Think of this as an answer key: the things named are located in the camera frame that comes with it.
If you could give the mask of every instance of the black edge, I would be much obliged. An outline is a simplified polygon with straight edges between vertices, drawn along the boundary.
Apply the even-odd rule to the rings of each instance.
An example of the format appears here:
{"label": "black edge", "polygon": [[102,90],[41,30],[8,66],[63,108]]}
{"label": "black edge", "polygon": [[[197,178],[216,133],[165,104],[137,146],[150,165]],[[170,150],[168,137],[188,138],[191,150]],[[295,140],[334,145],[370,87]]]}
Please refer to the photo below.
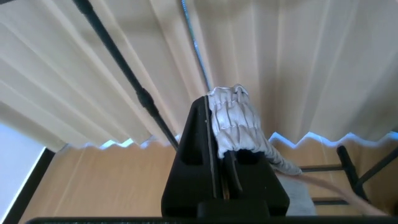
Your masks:
{"label": "black edge", "polygon": [[27,179],[24,187],[19,193],[14,205],[11,207],[3,223],[18,223],[25,212],[33,194],[39,186],[45,171],[49,167],[55,153],[45,148],[35,168]]}

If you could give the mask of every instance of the wooden floor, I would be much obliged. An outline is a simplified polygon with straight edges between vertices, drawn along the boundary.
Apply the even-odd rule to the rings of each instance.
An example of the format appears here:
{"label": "wooden floor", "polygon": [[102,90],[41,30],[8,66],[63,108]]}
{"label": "wooden floor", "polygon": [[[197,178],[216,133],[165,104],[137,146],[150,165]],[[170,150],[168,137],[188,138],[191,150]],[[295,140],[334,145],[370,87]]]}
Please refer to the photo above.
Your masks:
{"label": "wooden floor", "polygon": [[[278,139],[273,145],[299,166],[339,164],[336,147],[321,139],[304,139],[295,149]],[[352,140],[343,144],[359,175],[392,151],[398,142],[386,139],[378,147],[364,147]],[[34,217],[158,217],[160,198],[175,152],[153,142],[147,149],[132,145],[111,146],[105,151],[94,147],[68,148],[58,152],[21,223]],[[372,203],[387,211],[398,201],[398,160],[365,185]],[[349,189],[343,171],[317,172],[316,177]],[[327,190],[308,186],[312,197],[335,196]],[[359,215],[349,205],[317,206],[319,215]]]}

